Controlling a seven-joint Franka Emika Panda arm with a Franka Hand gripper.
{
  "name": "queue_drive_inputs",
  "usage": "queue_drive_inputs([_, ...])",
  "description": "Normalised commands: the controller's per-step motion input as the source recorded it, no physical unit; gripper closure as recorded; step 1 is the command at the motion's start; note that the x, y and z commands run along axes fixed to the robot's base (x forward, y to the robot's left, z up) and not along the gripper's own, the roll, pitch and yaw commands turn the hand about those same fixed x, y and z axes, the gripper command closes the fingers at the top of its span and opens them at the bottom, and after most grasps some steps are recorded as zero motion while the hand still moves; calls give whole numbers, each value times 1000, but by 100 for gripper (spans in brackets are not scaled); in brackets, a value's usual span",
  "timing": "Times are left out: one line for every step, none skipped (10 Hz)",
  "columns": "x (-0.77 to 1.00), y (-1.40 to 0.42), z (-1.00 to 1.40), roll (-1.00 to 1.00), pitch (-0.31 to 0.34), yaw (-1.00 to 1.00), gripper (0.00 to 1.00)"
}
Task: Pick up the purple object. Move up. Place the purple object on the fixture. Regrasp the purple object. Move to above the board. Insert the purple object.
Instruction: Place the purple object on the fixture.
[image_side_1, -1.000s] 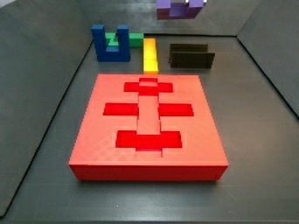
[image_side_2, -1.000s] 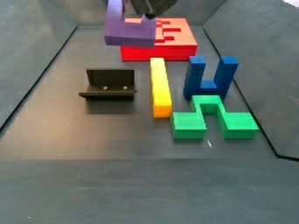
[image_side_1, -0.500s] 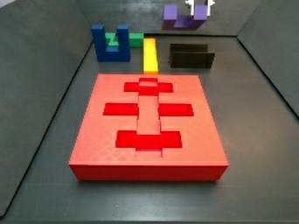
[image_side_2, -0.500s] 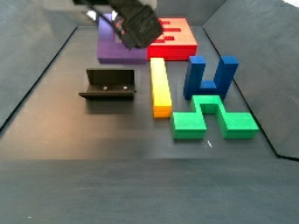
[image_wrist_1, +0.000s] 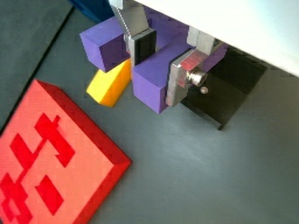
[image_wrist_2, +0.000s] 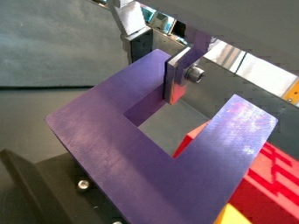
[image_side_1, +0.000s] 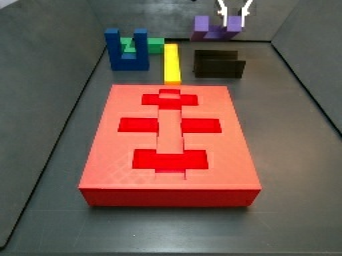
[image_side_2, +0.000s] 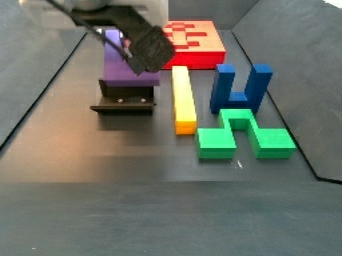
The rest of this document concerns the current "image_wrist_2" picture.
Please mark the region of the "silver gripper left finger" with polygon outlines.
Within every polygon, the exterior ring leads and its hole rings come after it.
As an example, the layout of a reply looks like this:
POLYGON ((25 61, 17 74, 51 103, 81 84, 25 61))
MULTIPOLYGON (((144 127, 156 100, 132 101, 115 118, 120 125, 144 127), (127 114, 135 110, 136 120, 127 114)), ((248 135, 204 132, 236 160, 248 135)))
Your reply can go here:
POLYGON ((128 63, 133 63, 152 51, 153 30, 145 24, 141 6, 136 0, 107 0, 107 6, 120 30, 128 63))

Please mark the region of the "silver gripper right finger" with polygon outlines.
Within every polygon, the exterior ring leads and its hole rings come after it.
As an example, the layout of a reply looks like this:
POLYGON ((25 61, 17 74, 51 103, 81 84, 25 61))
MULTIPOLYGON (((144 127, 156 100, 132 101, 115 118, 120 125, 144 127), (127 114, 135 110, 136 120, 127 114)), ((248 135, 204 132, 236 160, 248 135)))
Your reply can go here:
POLYGON ((196 61, 211 43, 211 35, 196 29, 187 29, 184 38, 187 46, 164 63, 163 98, 169 104, 183 97, 187 82, 200 82, 203 71, 196 68, 196 61))

